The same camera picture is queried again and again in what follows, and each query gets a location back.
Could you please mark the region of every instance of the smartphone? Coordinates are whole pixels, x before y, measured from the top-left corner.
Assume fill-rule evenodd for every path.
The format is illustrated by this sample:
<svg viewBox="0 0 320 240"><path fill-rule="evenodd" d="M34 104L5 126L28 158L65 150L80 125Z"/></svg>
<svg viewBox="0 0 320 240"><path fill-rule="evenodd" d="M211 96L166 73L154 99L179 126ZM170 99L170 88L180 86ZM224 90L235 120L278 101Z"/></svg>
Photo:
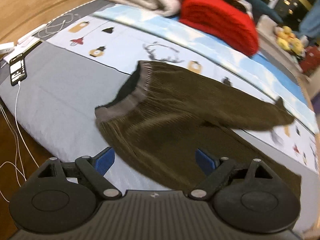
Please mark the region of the smartphone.
<svg viewBox="0 0 320 240"><path fill-rule="evenodd" d="M23 53L12 58L9 62L10 66L10 82L12 86L18 84L19 81L26 79L26 63Z"/></svg>

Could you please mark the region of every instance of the white power adapter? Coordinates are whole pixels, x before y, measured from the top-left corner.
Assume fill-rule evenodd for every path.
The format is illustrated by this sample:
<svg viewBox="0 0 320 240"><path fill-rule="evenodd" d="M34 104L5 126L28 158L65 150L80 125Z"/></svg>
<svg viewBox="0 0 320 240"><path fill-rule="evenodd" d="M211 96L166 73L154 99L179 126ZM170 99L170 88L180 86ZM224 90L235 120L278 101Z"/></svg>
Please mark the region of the white power adapter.
<svg viewBox="0 0 320 240"><path fill-rule="evenodd" d="M14 50L14 42L0 44L0 55L10 53Z"/></svg>

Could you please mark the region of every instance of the blue cloud-patterned fabric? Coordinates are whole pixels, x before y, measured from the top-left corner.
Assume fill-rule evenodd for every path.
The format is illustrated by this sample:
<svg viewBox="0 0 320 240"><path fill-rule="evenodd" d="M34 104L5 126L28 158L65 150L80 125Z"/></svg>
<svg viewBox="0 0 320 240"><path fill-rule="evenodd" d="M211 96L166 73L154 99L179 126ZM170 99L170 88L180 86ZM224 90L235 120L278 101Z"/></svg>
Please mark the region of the blue cloud-patterned fabric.
<svg viewBox="0 0 320 240"><path fill-rule="evenodd" d="M240 76L269 97L282 97L284 106L292 115L313 133L319 132L315 113L289 92L266 67L241 52L220 44L189 26L140 8L116 4L93 15L151 33L206 57Z"/></svg>

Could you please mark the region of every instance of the wooden headboard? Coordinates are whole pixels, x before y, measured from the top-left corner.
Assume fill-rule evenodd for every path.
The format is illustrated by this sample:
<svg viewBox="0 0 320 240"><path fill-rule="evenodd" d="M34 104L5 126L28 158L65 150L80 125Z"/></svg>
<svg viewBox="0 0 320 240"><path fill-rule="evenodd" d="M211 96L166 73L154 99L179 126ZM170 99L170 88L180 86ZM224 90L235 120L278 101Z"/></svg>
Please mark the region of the wooden headboard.
<svg viewBox="0 0 320 240"><path fill-rule="evenodd" d="M0 0L0 43L14 41L91 0Z"/></svg>

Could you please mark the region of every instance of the power strip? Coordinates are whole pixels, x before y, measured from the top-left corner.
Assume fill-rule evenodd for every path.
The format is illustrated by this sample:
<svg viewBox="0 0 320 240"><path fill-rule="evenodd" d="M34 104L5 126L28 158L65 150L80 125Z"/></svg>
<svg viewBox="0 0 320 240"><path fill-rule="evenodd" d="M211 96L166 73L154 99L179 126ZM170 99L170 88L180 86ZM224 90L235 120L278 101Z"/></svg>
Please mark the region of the power strip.
<svg viewBox="0 0 320 240"><path fill-rule="evenodd" d="M28 32L26 35L24 35L20 39L18 39L18 44L23 43L26 39L28 39L32 35L38 33L39 31L42 31L44 28L46 28L46 26L47 26L46 24L42 24L39 27L37 27L34 30L32 30L31 32Z"/></svg>
<svg viewBox="0 0 320 240"><path fill-rule="evenodd" d="M0 55L10 53L14 50L14 42L0 44Z"/></svg>

